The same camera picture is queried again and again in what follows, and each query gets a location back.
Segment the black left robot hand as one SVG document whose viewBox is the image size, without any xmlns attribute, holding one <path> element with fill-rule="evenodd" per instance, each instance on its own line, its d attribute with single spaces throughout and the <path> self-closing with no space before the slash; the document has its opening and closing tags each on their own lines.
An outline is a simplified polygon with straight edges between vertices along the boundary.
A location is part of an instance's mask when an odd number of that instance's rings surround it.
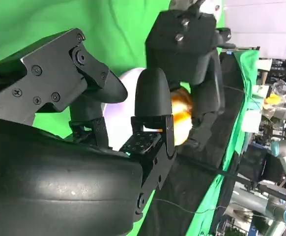
<svg viewBox="0 0 286 236">
<path fill-rule="evenodd" d="M 192 129 L 184 147 L 202 151 L 212 136 L 211 127 L 225 110 L 225 92 L 219 53 L 214 48 L 204 68 L 204 80 L 191 86 Z"/>
</svg>

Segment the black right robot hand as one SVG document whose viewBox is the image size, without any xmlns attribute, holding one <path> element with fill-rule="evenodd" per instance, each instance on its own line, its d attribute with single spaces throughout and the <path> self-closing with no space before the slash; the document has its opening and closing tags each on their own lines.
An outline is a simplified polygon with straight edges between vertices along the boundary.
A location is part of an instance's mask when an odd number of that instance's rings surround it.
<svg viewBox="0 0 286 236">
<path fill-rule="evenodd" d="M 124 236 L 176 158 L 168 82 L 145 69 L 133 133 L 109 146 L 101 105 L 128 96 L 80 29 L 0 61 L 0 236 Z"/>
</svg>

